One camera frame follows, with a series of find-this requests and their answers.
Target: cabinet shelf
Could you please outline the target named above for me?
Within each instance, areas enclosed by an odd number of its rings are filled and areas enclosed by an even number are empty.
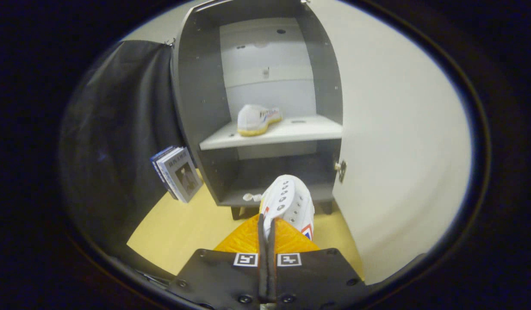
[[[297,141],[314,141],[341,139],[342,126],[324,116],[314,115],[301,118],[285,118],[269,125],[263,135],[243,137],[236,131],[236,122],[230,122],[200,143],[200,149],[225,149],[272,143],[293,143]]]

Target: gray cabinet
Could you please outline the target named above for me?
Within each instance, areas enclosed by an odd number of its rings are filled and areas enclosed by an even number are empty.
[[[332,45],[299,0],[212,1],[185,16],[174,50],[177,115],[218,206],[244,201],[282,174],[314,202],[332,202],[342,138],[342,87]],[[283,121],[257,137],[236,132],[244,104],[278,106]]]

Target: cabinet door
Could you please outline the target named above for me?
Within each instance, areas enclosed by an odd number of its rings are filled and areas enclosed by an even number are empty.
[[[403,34],[348,4],[309,4],[332,42],[343,130],[333,196],[373,284],[442,237],[462,203],[472,160],[461,98]]]

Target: sneaker sole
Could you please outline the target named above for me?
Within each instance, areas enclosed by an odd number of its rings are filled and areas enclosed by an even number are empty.
[[[243,137],[253,137],[253,136],[259,136],[259,135],[263,135],[266,131],[267,131],[267,128],[269,128],[269,125],[271,124],[274,124],[276,122],[280,122],[283,120],[283,117],[281,116],[280,118],[274,118],[272,120],[269,120],[265,126],[261,129],[258,129],[258,130],[242,130],[242,129],[237,129],[236,131],[238,131],[238,133],[243,136]]]

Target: book cover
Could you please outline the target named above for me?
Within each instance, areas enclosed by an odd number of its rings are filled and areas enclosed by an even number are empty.
[[[158,168],[158,165],[156,164],[156,162],[159,159],[161,159],[162,157],[165,157],[167,154],[169,154],[170,152],[172,152],[174,150],[175,150],[175,148],[173,146],[169,146],[166,149],[163,149],[162,151],[160,151],[159,153],[157,153],[156,155],[151,157],[151,163],[152,163],[152,166],[154,167],[154,169],[156,170],[156,173],[160,177],[160,180],[161,180],[162,184],[164,185],[165,189],[169,192],[169,194],[172,196],[172,198],[177,200],[177,196],[175,195],[175,193],[173,192],[173,190],[171,189],[171,187],[169,186],[169,184],[165,180],[164,175],[162,174],[162,172]]]
[[[189,202],[202,187],[202,181],[186,147],[169,153],[158,160],[157,164],[179,200]]]

